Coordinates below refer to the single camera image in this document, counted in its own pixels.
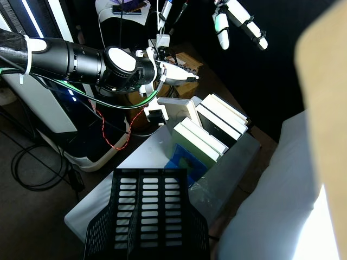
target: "black crate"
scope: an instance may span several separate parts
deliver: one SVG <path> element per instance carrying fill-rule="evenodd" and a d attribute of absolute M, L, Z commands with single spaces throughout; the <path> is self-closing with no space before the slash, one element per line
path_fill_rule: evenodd
<path fill-rule="evenodd" d="M 110 202 L 89 223 L 85 259 L 210 259 L 208 227 L 183 169 L 116 169 Z"/>

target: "white sheet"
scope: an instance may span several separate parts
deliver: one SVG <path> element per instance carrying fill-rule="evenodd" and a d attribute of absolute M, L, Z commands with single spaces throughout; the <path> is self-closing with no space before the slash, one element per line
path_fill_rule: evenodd
<path fill-rule="evenodd" d="M 269 167 L 219 242 L 218 260 L 338 259 L 324 191 L 317 200 L 305 115 L 283 123 Z"/>

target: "brown floor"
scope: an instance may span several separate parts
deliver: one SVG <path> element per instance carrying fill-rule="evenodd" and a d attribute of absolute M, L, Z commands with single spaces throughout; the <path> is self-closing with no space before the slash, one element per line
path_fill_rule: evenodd
<path fill-rule="evenodd" d="M 189 44 L 179 46 L 176 48 L 177 50 L 184 50 L 202 61 Z M 204 98 L 213 92 L 241 109 L 231 93 L 208 66 L 201 67 L 199 75 L 201 79 L 196 92 L 197 96 Z M 8 108 L 18 115 L 21 113 L 15 106 Z M 14 130 L 2 117 L 0 117 L 0 129 L 9 133 L 22 145 L 30 145 L 30 141 Z M 240 204 L 256 187 L 277 146 L 257 127 L 254 126 L 250 132 L 260 141 L 262 148 L 225 209 L 211 227 L 212 236 L 220 237 L 223 233 Z M 86 189 L 81 192 L 80 197 L 83 198 L 88 194 L 143 141 L 143 139 L 131 138 L 127 149 L 117 153 L 101 170 L 94 173 L 82 173 Z M 10 162 L 17 151 L 19 148 L 0 133 L 0 201 L 2 208 L 0 210 L 0 259 L 81 259 L 83 244 L 63 222 L 65 214 L 76 204 L 73 191 L 65 183 L 46 192 L 30 192 L 19 186 L 10 173 Z M 51 157 L 52 165 L 56 164 L 56 155 L 48 156 L 45 151 L 37 153 L 37 156 L 43 155 L 46 158 Z M 44 173 L 43 169 L 37 166 L 33 160 L 28 159 L 25 162 L 26 164 L 22 166 L 25 170 Z M 211 241 L 212 250 L 215 248 L 214 246 L 215 243 Z"/>

